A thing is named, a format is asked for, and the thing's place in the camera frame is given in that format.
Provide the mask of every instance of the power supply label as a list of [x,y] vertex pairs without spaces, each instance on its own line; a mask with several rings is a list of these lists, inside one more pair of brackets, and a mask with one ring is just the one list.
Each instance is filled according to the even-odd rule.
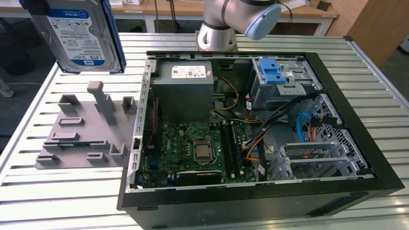
[[174,66],[172,78],[206,78],[206,66]]
[[84,10],[50,9],[48,21],[71,61],[83,66],[106,62],[98,37],[91,33],[92,20]]

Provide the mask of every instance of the table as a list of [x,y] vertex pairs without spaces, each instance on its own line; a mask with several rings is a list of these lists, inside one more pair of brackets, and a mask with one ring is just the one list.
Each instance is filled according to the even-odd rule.
[[[120,34],[120,38],[128,62],[124,74],[72,75],[63,73],[58,65],[50,72],[0,157],[0,224],[8,224],[2,230],[140,229],[127,213],[116,210],[120,167],[43,171],[34,168],[60,111],[56,103],[64,93],[94,101],[87,93],[88,82],[103,81],[104,91],[114,100],[123,96],[138,99],[146,51],[195,50],[196,47],[194,34]],[[239,35],[237,46],[241,51],[316,52],[320,55],[407,189],[389,197],[371,199],[335,216],[218,227],[232,230],[408,229],[409,103],[355,42],[341,37],[312,36],[268,36],[255,42]]]
[[[315,23],[319,24],[315,35],[325,36],[332,21],[340,16],[335,8],[331,6],[328,11],[316,8],[319,0],[313,0],[313,7],[303,6],[292,10],[293,23]],[[204,4],[183,0],[175,0],[175,11],[178,20],[203,20]],[[158,12],[160,20],[170,20],[171,7],[168,0],[158,0]],[[114,8],[112,13],[116,19],[143,19],[147,24],[148,33],[155,33],[156,9],[155,0],[144,0],[142,5],[126,4],[122,8]],[[0,17],[30,17],[23,10],[18,0],[3,0],[0,2]],[[285,11],[279,22],[289,21],[289,11]]]

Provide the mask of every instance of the motherboard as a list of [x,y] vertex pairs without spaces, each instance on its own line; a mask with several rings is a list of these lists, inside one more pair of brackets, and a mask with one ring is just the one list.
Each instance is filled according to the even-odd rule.
[[160,156],[148,157],[151,187],[253,182],[252,165],[241,161],[247,140],[241,122],[166,124]]

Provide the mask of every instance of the hard drive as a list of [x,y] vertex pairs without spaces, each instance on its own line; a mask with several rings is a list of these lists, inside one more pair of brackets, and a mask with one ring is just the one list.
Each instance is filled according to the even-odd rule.
[[126,55],[110,0],[19,0],[63,72],[123,73]]

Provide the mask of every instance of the slatted metal surface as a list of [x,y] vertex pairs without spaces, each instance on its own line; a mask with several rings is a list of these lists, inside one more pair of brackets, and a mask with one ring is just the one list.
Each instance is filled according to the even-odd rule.
[[[122,34],[128,67],[123,75],[64,74],[55,68],[0,158],[0,229],[140,229],[116,210],[122,168],[36,170],[35,159],[51,131],[66,93],[95,100],[90,81],[103,81],[114,100],[139,98],[146,51],[195,50],[192,34]],[[401,95],[368,64],[352,43],[339,37],[269,36],[237,38],[241,51],[316,52],[369,129],[407,189],[376,198],[332,217],[287,219],[219,226],[219,229],[408,229],[409,228],[409,111]]]

